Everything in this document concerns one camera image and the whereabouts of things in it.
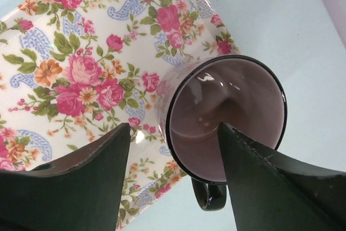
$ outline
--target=mug handle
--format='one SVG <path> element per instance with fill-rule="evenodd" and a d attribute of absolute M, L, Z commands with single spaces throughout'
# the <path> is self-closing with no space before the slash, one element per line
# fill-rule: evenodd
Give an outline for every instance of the mug handle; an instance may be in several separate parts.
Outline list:
<path fill-rule="evenodd" d="M 206 184 L 192 179 L 195 196 L 204 211 L 216 211 L 226 205 L 227 186 L 225 184 Z"/>

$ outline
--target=mug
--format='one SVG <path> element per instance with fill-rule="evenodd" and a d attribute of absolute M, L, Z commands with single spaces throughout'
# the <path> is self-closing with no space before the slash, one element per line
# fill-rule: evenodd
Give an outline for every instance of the mug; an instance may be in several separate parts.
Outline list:
<path fill-rule="evenodd" d="M 277 149 L 286 126 L 287 102 L 275 74 L 243 55 L 224 55 L 171 69 L 156 90 L 159 129 L 177 164 L 192 178 L 203 210 L 227 198 L 217 128 L 228 123 Z"/>

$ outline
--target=black rim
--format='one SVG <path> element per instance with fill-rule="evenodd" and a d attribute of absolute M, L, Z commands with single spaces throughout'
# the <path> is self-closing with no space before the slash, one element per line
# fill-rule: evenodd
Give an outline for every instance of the black rim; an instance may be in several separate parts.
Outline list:
<path fill-rule="evenodd" d="M 196 69 L 194 69 L 192 72 L 190 72 L 186 78 L 182 81 L 182 83 L 178 86 L 177 90 L 175 91 L 173 98 L 171 100 L 171 103 L 169 105 L 168 108 L 168 112 L 167 112 L 167 124 L 166 124 L 166 136 L 167 136 L 167 144 L 168 144 L 168 148 L 171 152 L 171 155 L 173 157 L 173 159 L 177 162 L 177 164 L 180 166 L 180 168 L 182 168 L 182 170 L 184 172 L 186 172 L 188 175 L 190 175 L 193 179 L 197 180 L 197 181 L 201 181 L 207 184 L 225 184 L 226 182 L 218 182 L 218 181 L 209 181 L 206 179 L 203 179 L 195 174 L 193 174 L 191 171 L 189 171 L 184 164 L 181 163 L 181 161 L 179 160 L 178 156 L 176 155 L 176 153 L 174 152 L 173 146 L 172 146 L 172 142 L 171 142 L 171 137 L 170 137 L 170 120 L 171 120 L 171 112 L 173 110 L 173 105 L 174 105 L 174 101 L 176 100 L 178 94 L 180 93 L 180 91 L 182 90 L 182 88 L 185 86 L 186 82 L 193 77 L 193 75 L 195 75 L 197 72 L 199 72 L 201 69 L 203 69 L 205 66 L 217 62 L 217 61 L 221 61 L 221 60 L 225 60 L 225 59 L 241 59 L 241 60 L 247 60 L 250 62 L 254 62 L 257 65 L 261 66 L 263 69 L 265 69 L 275 80 L 277 86 L 279 87 L 279 90 L 281 92 L 282 95 L 282 100 L 283 100 L 283 105 L 284 105 L 284 121 L 283 121 L 283 126 L 282 126 L 282 131 L 281 131 L 281 135 L 280 138 L 276 144 L 275 150 L 277 150 L 280 146 L 280 143 L 282 141 L 283 135 L 285 133 L 286 130 L 286 123 L 287 123 L 287 99 L 286 99 L 286 95 L 285 92 L 281 86 L 280 81 L 278 80 L 278 78 L 276 77 L 276 75 L 262 62 L 248 57 L 248 56 L 244 56 L 244 55 L 224 55 L 224 56 L 219 56 L 213 59 L 210 59 L 208 61 L 206 61 L 205 63 L 201 64 L 200 66 L 198 66 Z"/>

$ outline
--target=table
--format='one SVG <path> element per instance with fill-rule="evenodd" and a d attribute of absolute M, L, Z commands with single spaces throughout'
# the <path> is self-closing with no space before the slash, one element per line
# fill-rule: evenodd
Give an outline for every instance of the table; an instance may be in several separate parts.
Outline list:
<path fill-rule="evenodd" d="M 3 16 L 23 0 L 0 0 Z M 210 0 L 245 55 L 268 65 L 288 99 L 288 124 L 279 151 L 346 171 L 346 50 L 321 0 Z M 203 212 L 191 181 L 175 188 L 125 230 L 236 230 L 228 201 Z"/>

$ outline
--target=floral pattern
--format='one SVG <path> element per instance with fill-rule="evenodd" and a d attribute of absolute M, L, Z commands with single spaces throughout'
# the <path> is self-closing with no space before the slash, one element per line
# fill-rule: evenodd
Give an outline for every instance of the floral pattern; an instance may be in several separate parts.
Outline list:
<path fill-rule="evenodd" d="M 162 153 L 162 77 L 238 47 L 204 0 L 26 0 L 18 10 L 0 22 L 0 169 L 30 170 L 128 122 L 141 159 L 129 155 L 120 230 L 186 175 Z"/>

